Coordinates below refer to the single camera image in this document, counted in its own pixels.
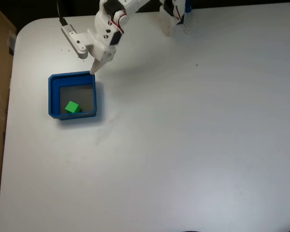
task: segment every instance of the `white robotic arm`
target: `white robotic arm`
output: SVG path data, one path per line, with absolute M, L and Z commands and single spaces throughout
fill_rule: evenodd
M 182 21 L 186 0 L 160 0 L 160 22 L 166 34 L 170 34 L 176 24 Z M 115 46 L 124 34 L 122 27 L 129 16 L 138 11 L 149 0 L 100 0 L 100 8 L 96 14 L 93 30 L 76 33 L 67 24 L 61 28 L 79 58 L 86 59 L 88 52 L 95 58 L 91 74 L 94 74 L 115 55 Z

